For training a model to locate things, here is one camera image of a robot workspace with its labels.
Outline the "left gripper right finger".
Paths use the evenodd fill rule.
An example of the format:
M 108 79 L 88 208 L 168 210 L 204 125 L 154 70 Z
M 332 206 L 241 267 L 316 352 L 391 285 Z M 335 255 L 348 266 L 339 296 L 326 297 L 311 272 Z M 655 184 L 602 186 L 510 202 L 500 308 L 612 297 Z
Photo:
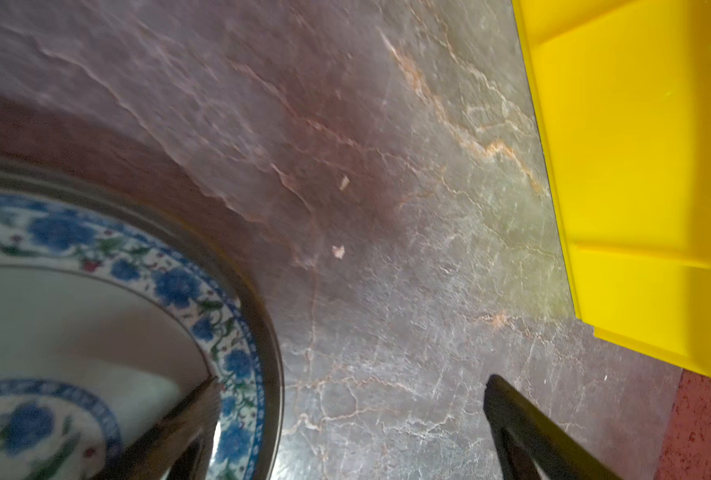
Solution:
M 485 386 L 483 412 L 505 479 L 617 479 L 499 375 Z

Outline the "teal patterned small plate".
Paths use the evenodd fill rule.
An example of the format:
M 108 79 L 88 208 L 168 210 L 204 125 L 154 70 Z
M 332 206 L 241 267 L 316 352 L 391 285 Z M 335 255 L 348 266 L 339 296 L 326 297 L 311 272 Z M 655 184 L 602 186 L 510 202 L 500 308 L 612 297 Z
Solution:
M 268 479 L 284 374 L 266 308 L 182 224 L 0 155 L 0 479 L 97 479 L 208 378 L 204 479 Z

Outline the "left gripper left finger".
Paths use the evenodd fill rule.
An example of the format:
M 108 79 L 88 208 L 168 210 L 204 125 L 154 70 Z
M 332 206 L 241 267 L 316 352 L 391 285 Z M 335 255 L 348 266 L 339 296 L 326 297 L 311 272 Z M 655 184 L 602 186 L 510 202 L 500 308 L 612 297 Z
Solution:
M 212 376 L 95 478 L 204 479 L 220 411 L 219 382 Z

